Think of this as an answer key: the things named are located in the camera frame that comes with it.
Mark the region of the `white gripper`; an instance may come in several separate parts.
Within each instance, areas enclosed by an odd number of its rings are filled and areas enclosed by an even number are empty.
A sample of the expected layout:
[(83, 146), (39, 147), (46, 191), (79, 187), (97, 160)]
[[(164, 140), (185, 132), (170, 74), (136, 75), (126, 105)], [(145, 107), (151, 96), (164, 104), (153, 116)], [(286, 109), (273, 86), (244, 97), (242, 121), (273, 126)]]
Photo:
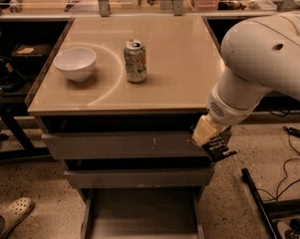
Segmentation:
[(219, 95), (217, 88), (213, 88), (208, 97), (208, 114), (201, 116), (193, 130), (192, 140), (198, 146), (203, 146), (213, 137), (228, 128), (245, 120), (255, 108), (255, 104), (246, 108), (236, 108), (228, 105)]

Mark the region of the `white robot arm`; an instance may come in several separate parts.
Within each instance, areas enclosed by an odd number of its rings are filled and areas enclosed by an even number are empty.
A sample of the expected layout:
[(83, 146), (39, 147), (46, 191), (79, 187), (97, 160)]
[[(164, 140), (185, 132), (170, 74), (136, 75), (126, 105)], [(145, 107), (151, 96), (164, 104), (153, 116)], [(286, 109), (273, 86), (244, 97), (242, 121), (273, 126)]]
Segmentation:
[(235, 24), (222, 39), (221, 56), (225, 70), (192, 135), (199, 146), (245, 120), (272, 91), (300, 102), (300, 11)]

